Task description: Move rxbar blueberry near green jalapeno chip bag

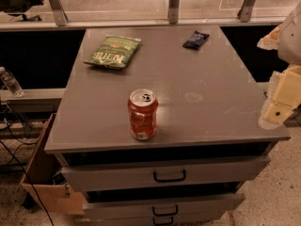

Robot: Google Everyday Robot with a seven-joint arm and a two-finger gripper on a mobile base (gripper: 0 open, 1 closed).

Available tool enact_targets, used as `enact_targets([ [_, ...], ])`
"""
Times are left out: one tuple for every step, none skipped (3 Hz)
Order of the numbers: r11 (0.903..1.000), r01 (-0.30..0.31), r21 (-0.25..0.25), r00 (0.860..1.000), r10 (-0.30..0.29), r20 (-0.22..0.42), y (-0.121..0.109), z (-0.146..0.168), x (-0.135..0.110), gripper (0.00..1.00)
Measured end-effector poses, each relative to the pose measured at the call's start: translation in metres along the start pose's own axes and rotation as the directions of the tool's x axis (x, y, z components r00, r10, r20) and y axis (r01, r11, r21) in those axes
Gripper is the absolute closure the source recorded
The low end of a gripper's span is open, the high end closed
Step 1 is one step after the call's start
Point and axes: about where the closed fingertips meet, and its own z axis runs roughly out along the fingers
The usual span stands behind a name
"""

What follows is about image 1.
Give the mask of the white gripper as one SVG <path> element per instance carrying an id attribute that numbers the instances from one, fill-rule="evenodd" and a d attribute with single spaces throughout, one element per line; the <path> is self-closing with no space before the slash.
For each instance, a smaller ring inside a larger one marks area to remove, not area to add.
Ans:
<path id="1" fill-rule="evenodd" d="M 264 50 L 277 50 L 281 25 L 259 40 Z M 290 65 L 282 73 L 273 72 L 268 83 L 267 98 L 261 108 L 259 126 L 274 130 L 281 126 L 301 105 L 301 66 Z"/>

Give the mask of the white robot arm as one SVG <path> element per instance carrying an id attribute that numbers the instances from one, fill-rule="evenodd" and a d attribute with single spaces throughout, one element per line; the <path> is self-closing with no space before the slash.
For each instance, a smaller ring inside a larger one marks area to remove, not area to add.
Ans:
<path id="1" fill-rule="evenodd" d="M 285 21 L 261 38 L 257 46 L 277 50 L 289 66 L 282 73 L 273 72 L 262 106 L 259 126 L 272 130 L 282 125 L 301 105 L 301 3 Z"/>

